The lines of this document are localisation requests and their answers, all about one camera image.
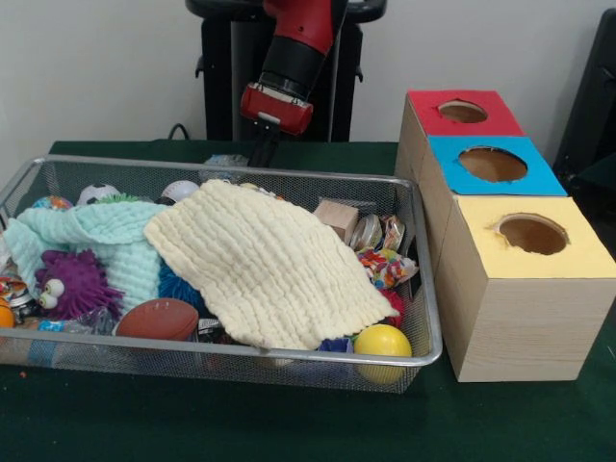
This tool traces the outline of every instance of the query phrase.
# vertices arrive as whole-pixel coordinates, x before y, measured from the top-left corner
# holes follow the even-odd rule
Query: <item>brown football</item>
[[[133,308],[117,325],[116,335],[155,340],[188,340],[199,314],[188,303],[156,298]]]

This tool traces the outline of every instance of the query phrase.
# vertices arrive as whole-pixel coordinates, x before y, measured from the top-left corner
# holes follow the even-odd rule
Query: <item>googly eye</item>
[[[58,298],[64,293],[64,283],[60,279],[49,279],[45,284],[45,293]]]
[[[58,306],[58,299],[50,294],[43,294],[38,299],[38,304],[45,310],[53,310]]]

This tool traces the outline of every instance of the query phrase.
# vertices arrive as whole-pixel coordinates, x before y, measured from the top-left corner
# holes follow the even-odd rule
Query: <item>mesh basket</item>
[[[3,225],[46,195],[76,199],[93,183],[157,198],[172,181],[211,178],[249,182],[313,211],[323,198],[357,207],[360,215],[396,214],[406,225],[400,253],[419,261],[420,274],[397,290],[406,314],[402,331],[413,357],[373,356],[288,349],[260,349],[190,342],[0,329],[0,363],[94,372],[402,393],[422,366],[442,350],[441,332],[416,186],[390,177],[205,167],[53,156],[25,165],[0,192]]]

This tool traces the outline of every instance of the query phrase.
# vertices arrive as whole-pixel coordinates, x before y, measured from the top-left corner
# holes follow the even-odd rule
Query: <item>orange ball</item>
[[[15,327],[15,316],[11,308],[0,306],[0,327]]]

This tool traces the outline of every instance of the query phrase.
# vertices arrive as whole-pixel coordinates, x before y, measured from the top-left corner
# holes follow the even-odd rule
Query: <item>wooden shape sorter box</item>
[[[574,380],[616,264],[571,198],[458,196],[435,284],[459,381]]]

